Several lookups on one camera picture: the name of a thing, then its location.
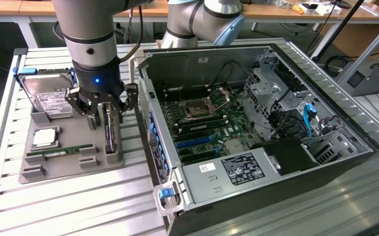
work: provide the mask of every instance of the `gray floor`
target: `gray floor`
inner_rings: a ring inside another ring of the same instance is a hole
[[[287,37],[292,40],[292,42],[303,49],[307,49],[307,46],[316,35],[311,29],[306,32],[300,32],[298,36],[295,33],[288,32],[280,24],[260,24],[258,28],[258,32],[251,31],[251,24],[246,25],[244,30],[240,33],[239,38],[268,38],[268,37]],[[291,31],[304,31],[308,27],[288,27]],[[37,39],[41,43],[43,47],[59,47],[63,46],[63,42],[53,36],[52,33],[52,23],[36,23],[35,30],[37,33]],[[166,30],[166,23],[156,23],[154,25],[154,30],[150,29],[146,31],[146,35],[150,32],[164,32]],[[138,38],[138,32],[132,34],[132,38]],[[148,35],[151,41],[154,41],[154,35]],[[25,41],[23,39],[23,35],[20,29],[15,23],[0,23],[0,67],[9,69],[11,65],[11,57],[15,48],[24,48],[27,47]],[[322,61],[326,61],[326,58],[334,55],[339,55],[340,51],[331,47],[322,58]],[[0,99],[3,95],[3,89],[7,80],[7,71],[0,69]]]

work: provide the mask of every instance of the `gray parts tray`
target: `gray parts tray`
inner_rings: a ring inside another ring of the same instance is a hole
[[[53,119],[49,124],[40,123],[41,119],[32,116],[19,175],[21,184],[117,168],[124,164],[119,119],[113,119],[116,152],[112,154],[105,154],[105,129],[103,117],[100,119],[101,125],[95,127],[87,116]],[[56,145],[36,148],[35,132],[43,129],[56,130]],[[53,149],[57,150],[55,154],[49,153]]]

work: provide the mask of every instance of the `motherboard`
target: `motherboard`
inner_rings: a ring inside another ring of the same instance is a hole
[[[231,87],[164,97],[160,105],[184,165],[247,151],[263,141]]]

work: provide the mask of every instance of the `screw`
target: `screw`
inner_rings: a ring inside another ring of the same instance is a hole
[[[95,50],[92,48],[87,48],[85,50],[88,55],[93,55],[95,54]]]

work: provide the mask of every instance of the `warning label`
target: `warning label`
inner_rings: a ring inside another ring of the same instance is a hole
[[[266,177],[252,153],[227,158],[222,163],[234,185]]]
[[[72,107],[65,100],[65,92],[37,93],[37,98],[48,115],[64,114],[72,112]]]

